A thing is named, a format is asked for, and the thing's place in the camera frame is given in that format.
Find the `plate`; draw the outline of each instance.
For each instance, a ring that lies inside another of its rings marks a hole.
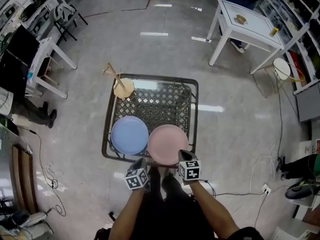
[[[188,137],[183,130],[164,124],[150,134],[147,150],[156,162],[169,166],[178,163],[179,150],[187,150],[188,145]]]
[[[124,116],[112,127],[111,141],[122,154],[135,155],[144,150],[149,132],[146,124],[135,116]]]

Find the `blue plate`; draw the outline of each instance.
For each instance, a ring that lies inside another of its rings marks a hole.
[[[135,116],[120,118],[112,127],[111,141],[122,154],[135,155],[146,147],[149,133],[146,124]]]

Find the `table leg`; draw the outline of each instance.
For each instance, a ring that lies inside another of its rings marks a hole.
[[[247,50],[249,48],[249,46],[250,46],[250,44],[247,43],[246,46],[243,49]]]
[[[272,53],[270,53],[270,55],[259,66],[250,71],[250,75],[254,74],[258,69],[260,69],[268,60],[270,60],[277,52],[279,52],[279,50],[280,49],[278,48],[275,49]]]
[[[222,51],[223,47],[225,46],[226,41],[228,40],[229,36],[231,34],[231,29],[226,29],[224,32],[224,35],[221,36],[220,41],[218,45],[216,46],[211,59],[209,60],[209,65],[213,66],[214,63],[216,62],[216,59],[218,58],[220,52]]]
[[[43,87],[47,88],[48,90],[50,90],[51,92],[59,95],[60,97],[66,99],[68,97],[67,94],[65,94],[64,92],[58,90],[57,88],[53,87],[52,85],[48,84],[46,81],[43,81],[40,77],[36,76],[35,77],[35,81],[39,84],[42,85]]]
[[[211,36],[212,36],[212,33],[214,32],[214,29],[215,29],[215,26],[217,24],[217,21],[218,21],[218,17],[219,17],[219,14],[221,13],[221,6],[220,4],[218,5],[218,8],[216,9],[215,11],[215,15],[213,17],[213,20],[212,20],[212,23],[211,23],[211,26],[210,26],[210,30],[209,30],[209,33],[206,37],[207,40],[210,40]]]
[[[54,43],[50,42],[53,50],[66,62],[70,65],[71,68],[76,69],[77,65]]]
[[[25,88],[25,90],[29,93],[29,94],[35,94],[35,95],[39,95],[39,96],[42,96],[43,93],[33,87],[30,87],[30,86],[27,86]]]

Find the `black metal cart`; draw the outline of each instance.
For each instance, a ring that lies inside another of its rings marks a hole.
[[[115,122],[125,116],[140,118],[147,126],[149,135],[161,125],[175,125],[182,129],[189,139],[191,152],[196,150],[199,85],[194,79],[123,73],[120,78],[134,82],[133,94],[120,99],[112,89],[106,111],[102,155],[109,159],[133,163],[139,158],[147,158],[147,165],[177,168],[155,162],[147,151],[135,155],[125,155],[115,149],[111,141],[111,129]]]

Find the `shoe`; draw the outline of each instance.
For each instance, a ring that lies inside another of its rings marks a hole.
[[[42,107],[41,107],[41,110],[47,115],[48,114],[48,102],[44,102]]]
[[[241,54],[245,52],[245,49],[241,45],[235,44],[233,41],[230,41],[230,43],[234,46],[234,48]]]
[[[52,110],[51,114],[49,115],[51,121],[50,123],[47,125],[49,127],[49,129],[51,129],[54,126],[54,122],[57,118],[57,110]]]
[[[282,166],[286,164],[286,157],[283,155],[277,159],[278,165],[276,166],[275,171],[278,173],[279,171],[283,172]]]

